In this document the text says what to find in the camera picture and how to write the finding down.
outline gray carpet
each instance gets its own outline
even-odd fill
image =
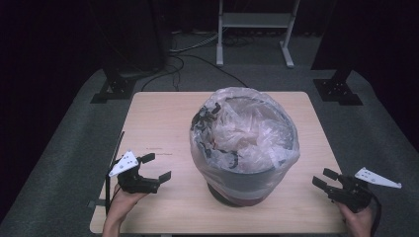
[[[201,40],[195,36],[175,37],[177,48]],[[322,102],[312,79],[330,78],[334,71],[310,70],[321,39],[292,37],[294,69],[285,67],[279,40],[256,38],[243,47],[226,47],[222,70],[256,90],[307,93],[344,174],[354,175],[367,167],[403,185],[401,190],[370,186],[383,206],[376,236],[419,236],[419,156],[378,101],[371,85],[353,72],[348,85],[359,95],[363,106]],[[185,54],[215,62],[214,45]],[[233,77],[200,59],[182,54],[178,57],[185,63],[179,74],[157,78],[144,91],[175,91],[173,84],[179,79],[179,91],[241,86]],[[180,63],[178,58],[170,58],[168,64],[172,66],[166,68],[173,71],[173,66]],[[134,92],[152,78],[138,80]],[[106,104],[90,104],[105,80],[99,70],[80,89],[2,222],[0,236],[95,236],[89,230],[93,209],[87,204],[101,191],[130,103],[110,100]]]

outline human hand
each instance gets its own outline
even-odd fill
[[[352,212],[348,206],[335,201],[344,217],[344,222],[348,227],[349,235],[353,237],[371,237],[373,227],[373,211],[367,206],[358,213]]]
[[[105,220],[103,237],[117,237],[120,235],[120,228],[126,219],[126,215],[132,210],[136,203],[146,197],[148,194],[135,193],[130,194],[123,191],[120,185],[116,184],[114,188],[114,197],[108,216]]]

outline plastic bag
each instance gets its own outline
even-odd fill
[[[192,119],[191,154],[211,190],[231,204],[264,200],[299,157],[296,127],[269,95],[216,91]]]

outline dark background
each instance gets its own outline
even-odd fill
[[[215,30],[217,2],[161,1],[167,26],[184,32]],[[245,6],[225,1],[226,10],[268,12],[287,11],[291,3],[253,1]],[[313,64],[316,70],[336,68],[345,63],[348,51],[354,52],[354,70],[373,85],[380,101],[419,149],[415,5],[407,0],[303,0],[293,32],[323,36]],[[99,45],[103,38],[91,6],[87,0],[0,3],[1,219],[78,90],[102,68]]]

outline wooden table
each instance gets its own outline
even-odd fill
[[[147,178],[172,171],[158,194],[142,199],[129,213],[122,233],[143,234],[272,234],[343,233],[338,208],[315,187],[324,168],[340,173],[330,145],[308,96],[303,92],[267,92],[293,119],[298,132],[300,157],[282,182],[261,203],[229,207],[216,200],[195,167],[189,141],[192,117],[211,92],[141,92],[134,95],[123,131],[118,157],[128,149],[136,156],[156,153],[141,165]],[[111,180],[111,193],[117,178]],[[105,198],[105,188],[100,198]],[[101,233],[106,214],[96,206],[90,229]]]

